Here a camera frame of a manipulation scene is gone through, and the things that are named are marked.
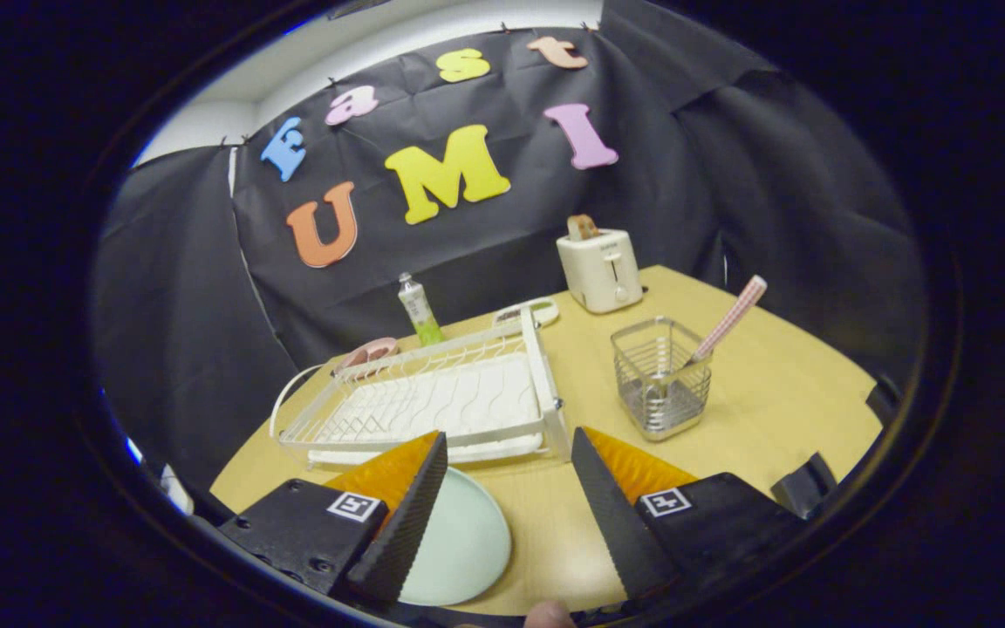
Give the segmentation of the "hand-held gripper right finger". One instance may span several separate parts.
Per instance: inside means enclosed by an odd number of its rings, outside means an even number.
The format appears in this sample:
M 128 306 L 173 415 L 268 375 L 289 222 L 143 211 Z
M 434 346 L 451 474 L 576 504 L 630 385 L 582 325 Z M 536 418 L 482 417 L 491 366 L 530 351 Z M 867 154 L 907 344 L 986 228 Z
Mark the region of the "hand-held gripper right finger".
M 578 427 L 571 465 L 627 596 L 710 595 L 757 570 L 805 521 L 737 474 L 699 478 Z

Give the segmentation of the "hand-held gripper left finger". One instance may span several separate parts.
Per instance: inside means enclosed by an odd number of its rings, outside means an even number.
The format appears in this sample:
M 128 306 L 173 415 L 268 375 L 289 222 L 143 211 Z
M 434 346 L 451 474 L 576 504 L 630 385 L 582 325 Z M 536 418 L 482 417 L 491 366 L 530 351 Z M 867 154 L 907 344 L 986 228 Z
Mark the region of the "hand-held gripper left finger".
M 284 481 L 219 531 L 319 595 L 395 603 L 434 512 L 448 454 L 445 433 L 424 433 L 330 481 Z

